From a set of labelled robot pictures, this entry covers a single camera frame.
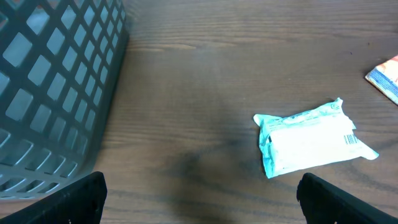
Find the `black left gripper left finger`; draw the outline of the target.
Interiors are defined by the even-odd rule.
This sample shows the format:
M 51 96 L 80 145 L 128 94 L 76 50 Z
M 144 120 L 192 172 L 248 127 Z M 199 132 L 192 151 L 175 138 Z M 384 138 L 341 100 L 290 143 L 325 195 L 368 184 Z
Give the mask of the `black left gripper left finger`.
M 90 175 L 1 219 L 1 224 L 99 224 L 107 196 L 102 172 Z

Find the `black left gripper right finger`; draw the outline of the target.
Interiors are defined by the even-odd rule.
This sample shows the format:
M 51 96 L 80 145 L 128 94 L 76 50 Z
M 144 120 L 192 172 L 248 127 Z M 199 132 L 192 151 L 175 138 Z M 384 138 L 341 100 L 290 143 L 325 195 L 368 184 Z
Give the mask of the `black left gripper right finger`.
M 296 197 L 308 224 L 397 224 L 396 217 L 309 172 L 300 180 Z

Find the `teal white wipes pack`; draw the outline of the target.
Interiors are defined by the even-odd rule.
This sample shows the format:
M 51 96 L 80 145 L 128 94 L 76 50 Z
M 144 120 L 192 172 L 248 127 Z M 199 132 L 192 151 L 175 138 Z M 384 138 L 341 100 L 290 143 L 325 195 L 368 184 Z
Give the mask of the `teal white wipes pack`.
M 260 128 L 259 148 L 269 179 L 357 157 L 379 157 L 355 136 L 356 126 L 344 114 L 341 98 L 289 117 L 255 114 L 253 120 Z

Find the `orange small box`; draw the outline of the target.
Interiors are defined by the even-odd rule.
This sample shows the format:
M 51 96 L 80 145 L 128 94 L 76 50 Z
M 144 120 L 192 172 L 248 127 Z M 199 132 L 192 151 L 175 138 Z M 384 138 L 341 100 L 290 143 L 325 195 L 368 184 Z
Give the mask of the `orange small box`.
M 365 79 L 397 105 L 397 56 L 374 67 Z

